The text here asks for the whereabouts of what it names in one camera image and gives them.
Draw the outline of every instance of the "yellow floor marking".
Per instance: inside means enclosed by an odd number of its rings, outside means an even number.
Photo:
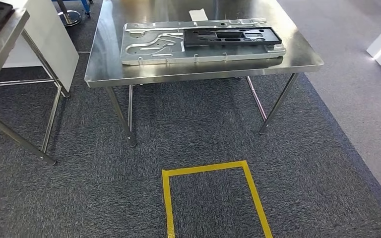
[[[167,218],[167,238],[175,238],[175,228],[173,224],[173,208],[172,208],[172,198],[170,196],[170,176],[177,175],[188,175],[194,173],[208,172],[214,170],[225,170],[231,168],[243,168],[245,172],[246,181],[248,182],[249,189],[251,190],[252,198],[254,200],[257,215],[259,216],[260,224],[263,229],[263,233],[266,238],[272,238],[271,229],[269,228],[268,221],[266,220],[265,213],[260,202],[259,195],[256,190],[254,179],[252,178],[251,171],[249,170],[248,163],[246,160],[221,163],[215,165],[205,165],[197,166],[191,168],[175,169],[175,170],[162,170],[161,177],[163,180],[163,192],[164,192],[164,203],[166,205],[166,218]]]

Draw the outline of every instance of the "machined metal part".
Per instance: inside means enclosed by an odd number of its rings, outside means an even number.
[[[265,18],[250,18],[237,20],[210,20],[210,21],[164,21],[147,23],[126,23],[124,31],[132,34],[143,34],[147,31],[165,31],[174,28],[176,31],[190,28],[233,28],[259,27],[266,23]]]
[[[184,29],[266,27],[264,19],[201,22],[127,23],[124,26],[122,64],[170,64],[277,58],[285,55],[282,44],[262,46],[184,47]]]
[[[281,44],[272,27],[236,27],[184,29],[185,47],[192,46],[257,46]]]

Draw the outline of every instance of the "metal table frame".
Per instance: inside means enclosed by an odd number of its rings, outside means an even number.
[[[57,91],[55,95],[55,99],[53,102],[53,106],[50,113],[50,118],[48,121],[48,125],[46,128],[45,137],[43,140],[43,144],[41,148],[37,148],[31,142],[20,136],[18,133],[13,131],[9,126],[5,125],[2,121],[0,121],[0,130],[10,136],[15,142],[19,145],[23,146],[25,149],[31,151],[33,154],[43,159],[50,165],[56,165],[57,161],[52,159],[50,156],[46,154],[50,134],[53,128],[53,123],[55,120],[56,110],[58,108],[59,98],[64,96],[65,98],[69,97],[68,91],[64,88],[64,86],[59,81],[55,72],[52,70],[49,63],[46,61],[42,53],[40,52],[37,45],[33,42],[28,33],[24,30],[24,26],[29,18],[29,14],[25,9],[17,9],[12,17],[8,20],[6,25],[0,31],[0,70],[5,63],[9,52],[14,47],[15,41],[21,35],[28,45],[31,47],[33,52],[36,54],[37,58],[43,64],[44,69],[51,77],[50,79],[36,79],[36,80],[20,80],[20,81],[6,81],[0,82],[0,86],[9,86],[9,85],[24,85],[24,84],[34,84],[34,83],[47,83],[53,82],[56,85]]]
[[[246,76],[246,80],[248,82],[248,85],[251,89],[252,95],[254,96],[254,100],[256,102],[257,108],[259,110],[259,113],[262,117],[262,126],[260,128],[259,134],[263,135],[266,133],[266,129],[268,128],[271,121],[274,119],[275,114],[280,109],[285,97],[290,92],[293,84],[297,81],[297,78],[300,73],[293,73],[291,74],[290,78],[288,79],[286,85],[284,86],[281,94],[278,96],[277,101],[275,102],[272,110],[269,112],[268,116],[265,113],[265,110],[263,109],[262,104],[260,103],[260,100],[256,94],[255,88],[252,84],[252,80],[250,76]],[[113,107],[115,108],[115,112],[119,117],[119,120],[121,122],[121,126],[123,130],[125,131],[125,134],[127,136],[128,142],[130,146],[134,147],[136,145],[136,137],[132,132],[132,94],[133,94],[133,87],[134,85],[129,85],[129,100],[128,100],[128,107],[127,107],[127,120],[125,119],[125,116],[122,112],[122,109],[119,105],[118,99],[116,97],[115,92],[113,91],[113,87],[106,87],[107,93],[109,94],[110,101],[113,104]]]
[[[272,59],[122,65],[121,49],[125,23],[189,21],[189,10],[201,8],[205,9],[207,18],[210,20],[265,18],[267,24],[282,39],[287,50],[286,54],[283,57]],[[264,134],[299,74],[318,71],[322,66],[322,59],[275,0],[148,0],[145,4],[127,4],[121,0],[103,0],[85,73],[85,81],[91,88],[106,88],[128,142],[131,146],[135,146],[136,137],[132,132],[134,85],[246,77],[262,118],[259,133]],[[272,110],[267,114],[253,87],[251,76],[287,73],[291,76]],[[122,85],[129,86],[127,118],[124,116],[113,91],[113,87]]]

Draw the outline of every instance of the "gray carpet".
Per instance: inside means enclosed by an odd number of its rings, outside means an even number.
[[[275,238],[381,238],[381,187],[304,75],[263,136],[245,80],[136,86],[130,148],[105,90],[83,81],[87,60],[60,101],[49,145],[58,166],[0,133],[0,237],[166,237],[161,170],[247,160]],[[8,70],[18,74],[0,77]],[[288,77],[254,77],[268,111]],[[0,118],[40,145],[55,91],[0,87]],[[115,91],[126,106],[127,87]],[[177,238],[263,237],[241,169],[170,187]]]

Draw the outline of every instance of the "gray floor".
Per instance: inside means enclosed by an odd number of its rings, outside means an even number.
[[[82,24],[92,35],[95,20]],[[87,50],[88,38],[73,41]],[[381,187],[304,75],[264,136],[244,80],[137,86],[130,148],[106,92],[83,81],[87,59],[57,113],[49,153],[58,166],[0,133],[0,237],[166,237],[161,170],[237,160],[249,164],[274,237],[381,237]],[[254,78],[267,110],[288,76]],[[126,105],[127,88],[116,92]],[[39,145],[54,93],[0,88],[0,118]],[[170,183],[176,237],[262,237],[240,169]]]
[[[381,0],[278,1],[325,61],[309,80],[381,184],[381,67],[366,52]]]

